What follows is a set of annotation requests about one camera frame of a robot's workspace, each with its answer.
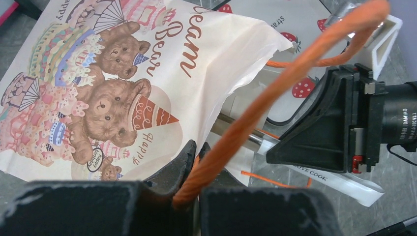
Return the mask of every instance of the gray floor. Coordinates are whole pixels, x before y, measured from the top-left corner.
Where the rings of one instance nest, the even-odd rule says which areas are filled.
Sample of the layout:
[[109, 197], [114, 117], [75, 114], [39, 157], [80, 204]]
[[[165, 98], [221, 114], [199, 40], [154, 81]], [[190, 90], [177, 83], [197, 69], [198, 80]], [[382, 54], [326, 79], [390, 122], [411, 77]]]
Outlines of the gray floor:
[[[44, 9], [49, 0], [32, 1], [41, 9]], [[221, 0], [189, 1], [196, 4], [202, 2], [203, 6], [210, 8]], [[333, 12], [342, 1], [323, 0], [323, 2]], [[0, 27], [0, 78], [3, 77], [12, 63], [34, 24], [35, 20], [19, 13], [13, 13]], [[380, 80], [386, 81], [389, 85], [409, 81], [410, 78], [403, 65], [401, 52], [398, 46], [394, 45]], [[282, 133], [281, 129], [270, 125], [266, 125], [266, 129], [277, 134]], [[417, 160], [416, 154], [403, 153], [399, 149], [394, 150], [407, 158]], [[266, 164], [265, 158], [261, 156], [256, 156], [253, 171], [287, 184], [302, 186], [307, 180], [306, 177], [291, 172], [285, 167]], [[387, 192], [373, 206], [364, 207], [355, 200], [317, 182], [313, 182], [311, 187], [325, 193], [333, 203], [340, 227], [345, 235], [362, 236], [417, 215], [417, 191], [414, 176], [417, 177], [416, 167], [388, 155], [382, 147], [380, 163], [373, 172], [360, 175], [361, 178], [377, 183]], [[271, 186], [256, 179], [251, 180], [251, 182], [255, 186]], [[24, 184], [20, 179], [0, 172], [0, 214], [3, 213], [7, 204]]]

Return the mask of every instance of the strawberry print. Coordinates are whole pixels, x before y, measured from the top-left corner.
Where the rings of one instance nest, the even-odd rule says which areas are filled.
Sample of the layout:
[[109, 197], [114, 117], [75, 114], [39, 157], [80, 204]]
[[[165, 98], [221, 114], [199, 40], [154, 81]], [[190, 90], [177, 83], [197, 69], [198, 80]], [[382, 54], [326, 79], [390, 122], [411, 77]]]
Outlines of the strawberry print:
[[323, 32], [326, 30], [325, 22], [327, 19], [321, 19], [317, 21], [317, 26], [319, 27], [320, 31]]
[[226, 12], [226, 13], [233, 13], [232, 12], [232, 8], [230, 7], [229, 4], [224, 4], [220, 9], [220, 12]]
[[317, 77], [314, 79], [310, 76], [305, 77], [303, 80], [294, 85], [293, 96], [295, 98], [306, 98], [311, 93], [311, 91], [313, 91], [318, 82], [319, 78]]
[[296, 53], [299, 53], [300, 52], [300, 50], [301, 50], [301, 46], [300, 46], [301, 45], [301, 41], [298, 40], [298, 37], [296, 37], [296, 36], [294, 36], [294, 35], [292, 35], [290, 33], [287, 33], [287, 32], [282, 32], [280, 34], [282, 34], [284, 37], [286, 37], [291, 42], [296, 43], [297, 44]]

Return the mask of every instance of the orange rope handle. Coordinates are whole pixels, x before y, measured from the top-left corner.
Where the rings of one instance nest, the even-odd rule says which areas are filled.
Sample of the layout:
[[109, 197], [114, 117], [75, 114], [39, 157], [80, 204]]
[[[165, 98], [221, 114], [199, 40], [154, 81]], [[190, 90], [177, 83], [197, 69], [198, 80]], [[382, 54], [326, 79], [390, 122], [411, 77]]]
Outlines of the orange rope handle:
[[[269, 179], [269, 178], [265, 178], [263, 176], [260, 176], [260, 175], [254, 174], [254, 173], [250, 173], [250, 172], [246, 172], [246, 171], [241, 171], [240, 173], [242, 175], [244, 175], [244, 176], [250, 176], [250, 177], [258, 178], [260, 180], [266, 181], [268, 183], [275, 184], [275, 185], [280, 186], [280, 187], [284, 187], [284, 188], [299, 188], [298, 186], [293, 186], [293, 185], [288, 185], [288, 184], [280, 183], [280, 182], [277, 182], [275, 180], [272, 180], [272, 179]], [[307, 181], [307, 184], [306, 184], [305, 187], [308, 188], [308, 187], [310, 187], [310, 185], [311, 185], [311, 178], [308, 178], [308, 181]]]
[[280, 76], [272, 82], [252, 102], [246, 111], [235, 120], [223, 134], [213, 149], [201, 160], [200, 164], [190, 173], [181, 189], [173, 197], [175, 209], [187, 208], [199, 195], [201, 189], [208, 186], [223, 170], [224, 166], [235, 155], [249, 134], [255, 129], [260, 117], [272, 106], [276, 99], [301, 80], [311, 67], [322, 63], [332, 62], [334, 59], [320, 60], [346, 35], [355, 32], [345, 53], [339, 55], [344, 61], [357, 53], [377, 26], [389, 14], [387, 0], [370, 0], [355, 8], [342, 21], [339, 21], [325, 30], [316, 41], [307, 48], [296, 60], [289, 64]]
[[273, 137], [273, 138], [275, 138], [275, 139], [279, 139], [279, 136], [277, 136], [277, 135], [275, 135], [275, 134], [273, 134], [273, 133], [271, 133], [271, 132], [268, 132], [268, 131], [266, 131], [266, 130], [263, 130], [263, 129], [256, 129], [256, 130], [258, 130], [258, 131], [260, 131], [260, 132], [262, 132], [262, 133], [264, 133], [264, 134], [268, 134], [269, 136], [271, 136], [271, 137]]
[[[343, 53], [332, 57], [332, 58], [326, 58], [318, 60], [314, 66], [315, 67], [327, 67], [327, 66], [336, 66], [336, 65], [342, 65], [347, 63], [356, 53], [358, 53], [363, 46], [365, 45], [368, 38], [371, 36], [375, 28], [373, 28], [372, 31], [368, 31], [367, 33], [362, 33], [361, 36], [359, 36], [359, 39], [356, 40], [356, 42], [360, 43], [354, 43], [352, 41], [352, 44], [348, 46], [346, 51]], [[279, 62], [279, 61], [272, 61], [269, 60], [267, 62], [267, 66], [275, 67], [275, 68], [285, 68], [288, 67], [291, 64], [291, 62]]]

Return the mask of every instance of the white plastic bracket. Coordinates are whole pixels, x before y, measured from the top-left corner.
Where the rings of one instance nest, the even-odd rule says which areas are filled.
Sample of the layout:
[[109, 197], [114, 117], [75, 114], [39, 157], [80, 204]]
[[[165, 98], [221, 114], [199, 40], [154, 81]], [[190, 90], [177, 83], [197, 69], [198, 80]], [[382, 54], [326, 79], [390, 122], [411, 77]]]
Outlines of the white plastic bracket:
[[361, 63], [371, 68], [373, 79], [378, 80], [402, 25], [401, 19], [388, 15], [376, 36], [369, 38], [363, 49], [349, 61], [349, 64]]

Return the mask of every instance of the red component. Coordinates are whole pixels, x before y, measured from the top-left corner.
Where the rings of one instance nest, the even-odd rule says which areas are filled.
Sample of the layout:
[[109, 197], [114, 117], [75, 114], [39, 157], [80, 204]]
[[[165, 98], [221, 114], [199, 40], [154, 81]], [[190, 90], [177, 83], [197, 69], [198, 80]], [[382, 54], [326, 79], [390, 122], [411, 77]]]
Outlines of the red component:
[[362, 162], [362, 156], [354, 156], [352, 159], [352, 173], [361, 174], [359, 171], [359, 164]]
[[220, 12], [226, 12], [226, 13], [233, 13], [233, 12], [232, 12], [232, 8], [230, 7], [230, 5], [229, 5], [229, 4], [224, 4], [224, 6], [222, 6], [222, 7], [219, 9], [219, 11], [220, 11]]

